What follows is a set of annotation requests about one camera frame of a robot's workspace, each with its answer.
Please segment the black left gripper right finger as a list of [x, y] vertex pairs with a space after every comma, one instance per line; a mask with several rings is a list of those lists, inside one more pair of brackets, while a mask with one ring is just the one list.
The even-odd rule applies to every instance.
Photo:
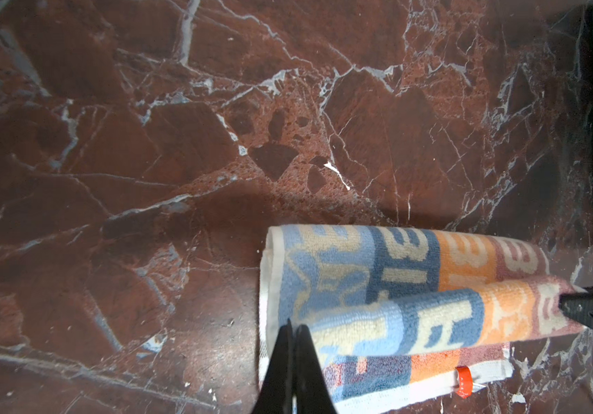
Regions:
[[298, 414], [336, 414], [309, 328], [296, 329], [294, 395]]

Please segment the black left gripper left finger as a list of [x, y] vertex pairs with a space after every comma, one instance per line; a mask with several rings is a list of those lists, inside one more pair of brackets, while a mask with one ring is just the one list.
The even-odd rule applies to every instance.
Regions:
[[279, 329], [269, 367], [252, 414], [293, 412], [295, 339], [291, 321]]

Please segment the blue rabbit print towel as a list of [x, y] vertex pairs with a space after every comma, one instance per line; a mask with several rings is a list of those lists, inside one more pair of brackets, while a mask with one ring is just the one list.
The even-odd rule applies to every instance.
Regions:
[[292, 224], [260, 263], [258, 380], [279, 329], [305, 325], [340, 413], [383, 413], [511, 377], [512, 343], [575, 335], [577, 288], [525, 241], [440, 230]]

